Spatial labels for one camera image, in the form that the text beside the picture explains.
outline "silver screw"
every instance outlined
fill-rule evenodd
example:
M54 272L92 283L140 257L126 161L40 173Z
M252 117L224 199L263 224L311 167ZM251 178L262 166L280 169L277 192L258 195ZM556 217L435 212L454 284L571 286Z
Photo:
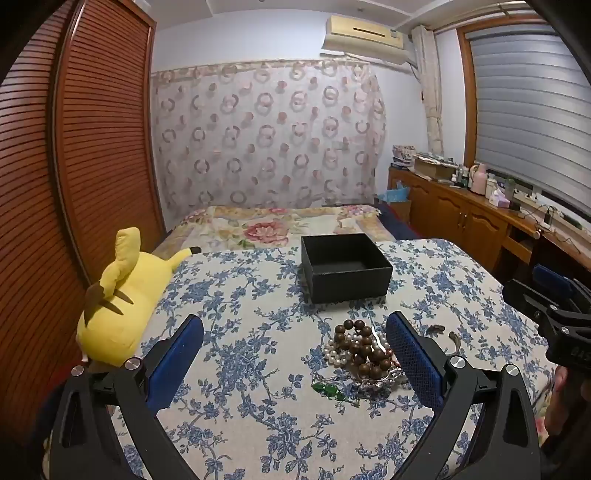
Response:
M125 368L127 370L136 370L141 365L141 363L142 361L139 358L133 356L129 360L125 361Z
M76 365L72 368L72 376L79 377L84 373L84 367L82 365Z
M454 368L464 368L466 366L466 361L461 356L453 356L449 362Z
M517 375L519 375L519 368L517 368L513 364L507 364L507 365L505 365L505 370L507 370L507 373L509 375L512 375L513 377L516 377Z

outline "person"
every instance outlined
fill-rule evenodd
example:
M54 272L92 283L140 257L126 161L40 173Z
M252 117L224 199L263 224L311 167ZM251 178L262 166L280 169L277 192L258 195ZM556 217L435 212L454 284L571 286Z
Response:
M569 418L569 408L565 405L561 396L568 377L569 370L566 367L559 366L556 368L552 397L544 419L544 426L550 435L559 435ZM591 380L585 380L581 384L581 396L586 401L591 402Z

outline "black box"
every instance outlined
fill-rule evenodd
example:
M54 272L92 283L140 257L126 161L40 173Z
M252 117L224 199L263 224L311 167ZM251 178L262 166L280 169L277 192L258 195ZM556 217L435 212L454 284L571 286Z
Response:
M364 233L303 236L301 263L312 303L382 297L393 270Z

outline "bottle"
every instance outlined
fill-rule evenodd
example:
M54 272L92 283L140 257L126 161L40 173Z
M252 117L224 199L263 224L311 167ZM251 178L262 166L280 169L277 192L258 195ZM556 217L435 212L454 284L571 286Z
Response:
M462 186L468 188L468 167L462 167Z

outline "pikachu plush toy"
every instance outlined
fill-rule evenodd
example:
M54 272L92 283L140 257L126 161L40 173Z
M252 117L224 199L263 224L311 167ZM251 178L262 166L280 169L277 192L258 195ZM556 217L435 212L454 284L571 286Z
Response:
M95 361L121 366L132 357L174 270L199 247L186 248L169 260L140 252L139 229L117 232L115 261L86 291L76 339Z

